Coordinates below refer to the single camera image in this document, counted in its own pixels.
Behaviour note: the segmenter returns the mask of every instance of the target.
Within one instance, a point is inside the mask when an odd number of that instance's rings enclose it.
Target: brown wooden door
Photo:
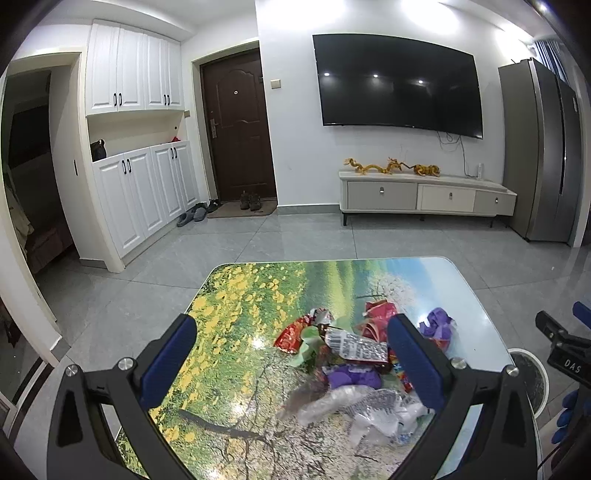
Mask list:
[[[277,196],[258,50],[202,66],[203,98],[217,193]]]

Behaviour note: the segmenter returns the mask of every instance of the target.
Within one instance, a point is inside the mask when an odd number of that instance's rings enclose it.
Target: metal screw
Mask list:
[[[68,377],[73,377],[78,373],[78,365],[71,364],[66,367],[66,375]]]
[[[507,375],[510,377],[516,377],[519,375],[519,369],[515,365],[507,365],[505,367],[505,372],[507,372]]]
[[[125,358],[119,360],[117,366],[119,367],[119,370],[129,370],[132,366],[134,366],[134,359],[126,356]]]
[[[459,358],[459,357],[454,357],[450,360],[452,367],[457,369],[457,370],[464,370],[468,364],[466,363],[466,361],[463,358]]]

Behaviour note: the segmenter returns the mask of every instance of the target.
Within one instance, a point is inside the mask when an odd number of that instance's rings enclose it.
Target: black bag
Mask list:
[[[105,150],[105,141],[103,139],[97,140],[90,144],[90,153],[92,154],[92,161],[99,161],[107,158],[107,151]]]

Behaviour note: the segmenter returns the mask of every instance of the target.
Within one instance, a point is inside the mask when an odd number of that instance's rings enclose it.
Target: table top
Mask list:
[[[449,358],[490,371],[511,363],[478,298],[446,258],[221,265],[187,311],[197,322],[197,342],[151,417],[196,478],[389,478],[411,446],[352,447],[341,414],[307,427],[277,417],[307,374],[272,346],[314,307],[328,308],[339,327],[351,330],[363,320],[366,301],[384,298],[415,325],[444,308],[457,325]],[[457,467],[479,412],[471,408],[439,476]],[[124,433],[117,444],[141,473]]]

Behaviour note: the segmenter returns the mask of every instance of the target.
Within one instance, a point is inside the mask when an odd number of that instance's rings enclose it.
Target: baseboard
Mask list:
[[[338,203],[325,205],[284,205],[277,207],[278,215],[293,215],[297,213],[340,213]]]

